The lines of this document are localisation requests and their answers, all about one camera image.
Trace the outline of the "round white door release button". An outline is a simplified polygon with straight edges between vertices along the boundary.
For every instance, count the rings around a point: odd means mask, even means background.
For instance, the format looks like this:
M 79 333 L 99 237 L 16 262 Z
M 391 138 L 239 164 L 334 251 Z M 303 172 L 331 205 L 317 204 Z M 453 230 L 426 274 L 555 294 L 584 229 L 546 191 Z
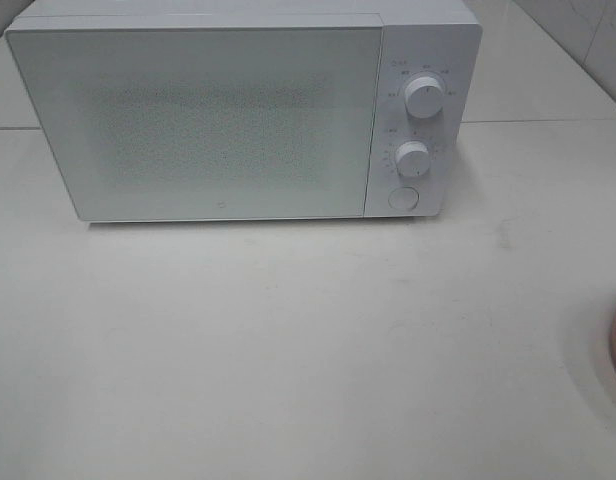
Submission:
M 419 202 L 419 193 L 411 187 L 400 187 L 390 193 L 388 201 L 395 210 L 412 211 Z

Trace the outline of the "lower white timer knob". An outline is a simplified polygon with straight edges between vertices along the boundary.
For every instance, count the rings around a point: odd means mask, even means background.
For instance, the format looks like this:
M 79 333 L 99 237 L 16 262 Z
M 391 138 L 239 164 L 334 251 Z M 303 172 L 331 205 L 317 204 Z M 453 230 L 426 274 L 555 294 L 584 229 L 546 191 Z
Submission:
M 398 173 L 406 178 L 418 178 L 427 173 L 431 166 L 428 147 L 420 141 L 406 142 L 395 152 Z

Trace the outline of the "upper white power knob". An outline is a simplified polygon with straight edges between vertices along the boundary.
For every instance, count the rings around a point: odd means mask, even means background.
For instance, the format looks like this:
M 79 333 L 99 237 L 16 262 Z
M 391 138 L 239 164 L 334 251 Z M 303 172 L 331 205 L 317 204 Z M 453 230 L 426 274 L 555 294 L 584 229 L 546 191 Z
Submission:
M 437 115 L 443 108 L 446 89 L 443 80 L 432 72 L 421 72 L 403 90 L 407 113 L 416 119 Z

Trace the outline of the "white microwave oven body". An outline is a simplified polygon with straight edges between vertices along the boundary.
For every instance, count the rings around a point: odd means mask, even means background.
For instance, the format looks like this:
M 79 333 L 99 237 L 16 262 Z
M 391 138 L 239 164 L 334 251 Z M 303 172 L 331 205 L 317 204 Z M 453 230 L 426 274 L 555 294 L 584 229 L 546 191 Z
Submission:
M 188 221 L 436 215 L 482 38 L 481 25 L 461 1 L 36 1 L 6 28 L 5 38 L 9 46 L 12 32 L 353 28 L 377 28 L 382 33 L 363 213 Z M 442 110 L 427 119 L 411 117 L 403 97 L 406 83 L 421 72 L 437 74 L 446 89 Z M 395 164 L 396 150 L 410 141 L 424 143 L 431 154 L 430 169 L 418 178 L 402 177 Z M 412 211 L 389 205 L 390 193 L 400 187 L 419 193 Z

